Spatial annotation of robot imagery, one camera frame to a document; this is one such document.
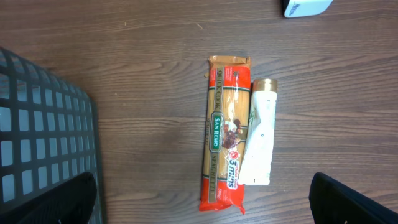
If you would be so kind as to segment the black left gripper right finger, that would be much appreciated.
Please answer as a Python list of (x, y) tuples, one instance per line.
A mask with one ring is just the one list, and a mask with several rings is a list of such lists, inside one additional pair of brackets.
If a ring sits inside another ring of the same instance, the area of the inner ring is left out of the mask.
[(397, 224), (397, 213), (317, 172), (309, 191), (315, 224)]

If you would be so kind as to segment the orange spaghetti packet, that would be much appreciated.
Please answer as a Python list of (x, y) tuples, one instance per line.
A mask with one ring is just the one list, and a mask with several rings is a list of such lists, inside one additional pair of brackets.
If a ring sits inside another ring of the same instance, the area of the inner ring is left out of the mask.
[(246, 144), (251, 96), (251, 59), (209, 57), (208, 107), (199, 210), (231, 206), (244, 211), (239, 172)]

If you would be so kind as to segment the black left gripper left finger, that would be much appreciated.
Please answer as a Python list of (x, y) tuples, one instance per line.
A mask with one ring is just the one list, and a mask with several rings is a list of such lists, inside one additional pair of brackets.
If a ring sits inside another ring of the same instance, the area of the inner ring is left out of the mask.
[(86, 224), (97, 196), (92, 173), (84, 172), (1, 215), (1, 224)]

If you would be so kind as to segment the white barcode scanner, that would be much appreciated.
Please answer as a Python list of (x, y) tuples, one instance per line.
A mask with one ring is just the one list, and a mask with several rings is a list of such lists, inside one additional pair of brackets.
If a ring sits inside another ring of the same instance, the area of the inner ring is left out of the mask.
[(282, 0), (286, 18), (316, 16), (326, 11), (333, 0)]

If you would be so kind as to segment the dark grey plastic basket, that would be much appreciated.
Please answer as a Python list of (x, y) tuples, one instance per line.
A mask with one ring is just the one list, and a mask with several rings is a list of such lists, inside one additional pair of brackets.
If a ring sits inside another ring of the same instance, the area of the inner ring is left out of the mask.
[(1, 49), (1, 215), (84, 172), (97, 187), (88, 223), (104, 223), (95, 102), (78, 86)]

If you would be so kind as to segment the white tube gold cap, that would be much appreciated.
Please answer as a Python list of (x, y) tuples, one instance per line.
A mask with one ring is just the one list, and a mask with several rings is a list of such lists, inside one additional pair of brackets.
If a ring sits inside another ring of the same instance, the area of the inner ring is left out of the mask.
[(253, 81), (248, 135), (238, 179), (241, 185), (270, 184), (277, 89), (275, 79)]

